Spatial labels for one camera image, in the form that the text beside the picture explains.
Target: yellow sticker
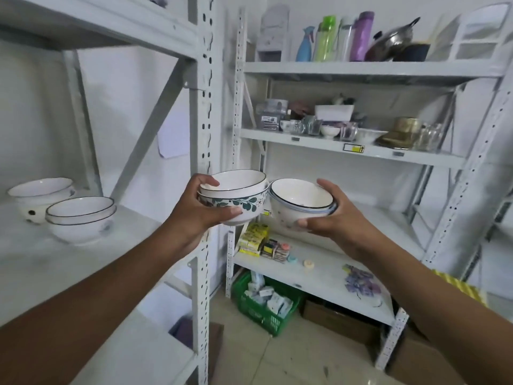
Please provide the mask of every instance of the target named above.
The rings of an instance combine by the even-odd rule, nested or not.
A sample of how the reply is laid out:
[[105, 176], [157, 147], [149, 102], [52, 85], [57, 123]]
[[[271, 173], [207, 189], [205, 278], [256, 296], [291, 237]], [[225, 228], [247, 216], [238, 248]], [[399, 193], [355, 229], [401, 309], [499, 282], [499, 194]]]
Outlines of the yellow sticker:
[[365, 145], [355, 145], [353, 143], [344, 143], [344, 151], [357, 152], [362, 154], [365, 150]]

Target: plastic crate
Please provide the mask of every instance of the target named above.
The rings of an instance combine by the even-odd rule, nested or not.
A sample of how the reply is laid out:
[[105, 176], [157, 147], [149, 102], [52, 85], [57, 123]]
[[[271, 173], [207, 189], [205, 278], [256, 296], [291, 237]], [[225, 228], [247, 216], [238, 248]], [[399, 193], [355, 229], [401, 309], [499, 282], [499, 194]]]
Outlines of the plastic crate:
[[284, 319], [268, 310], [265, 305], [259, 305], [244, 294], [248, 289], [248, 282], [251, 282], [250, 271], [244, 272], [237, 279], [233, 285], [232, 294], [237, 301], [237, 308], [239, 308], [241, 313], [255, 323], [260, 324], [272, 336], [278, 336], [298, 308], [301, 300], [303, 300], [304, 292], [268, 277], [264, 277], [264, 279], [265, 284], [272, 286], [279, 295], [292, 300], [292, 309]]

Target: floor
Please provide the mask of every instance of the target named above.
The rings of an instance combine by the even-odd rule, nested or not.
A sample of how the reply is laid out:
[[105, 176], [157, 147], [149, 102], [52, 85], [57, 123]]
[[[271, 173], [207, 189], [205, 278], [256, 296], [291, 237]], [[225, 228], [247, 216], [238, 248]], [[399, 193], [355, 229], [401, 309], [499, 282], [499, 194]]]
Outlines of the floor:
[[225, 325], [211, 385], [400, 385], [374, 369], [367, 349], [294, 314], [272, 338], [242, 315], [220, 289], [210, 321]]

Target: cooking pot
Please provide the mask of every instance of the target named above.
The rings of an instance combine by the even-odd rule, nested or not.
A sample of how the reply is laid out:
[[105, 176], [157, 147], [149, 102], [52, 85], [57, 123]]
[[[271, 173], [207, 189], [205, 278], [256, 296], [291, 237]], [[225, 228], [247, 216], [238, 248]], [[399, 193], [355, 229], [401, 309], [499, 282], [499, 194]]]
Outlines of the cooking pot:
[[370, 62], [382, 62], [398, 55], [414, 37], [413, 26], [417, 24], [417, 17], [408, 25], [394, 28], [383, 35], [383, 32], [375, 34], [375, 42], [365, 54], [365, 60]]

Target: spray bottle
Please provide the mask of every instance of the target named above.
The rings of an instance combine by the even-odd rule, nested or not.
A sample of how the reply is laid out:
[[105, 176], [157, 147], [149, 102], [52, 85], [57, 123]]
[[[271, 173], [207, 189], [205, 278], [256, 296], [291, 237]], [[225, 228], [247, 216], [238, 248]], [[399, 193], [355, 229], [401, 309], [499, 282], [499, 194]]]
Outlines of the spray bottle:
[[299, 46], [298, 55], [296, 55], [296, 62], [310, 62], [312, 60], [312, 46], [310, 41], [313, 43], [313, 32], [315, 31], [314, 26], [308, 26], [303, 29], [305, 37]]

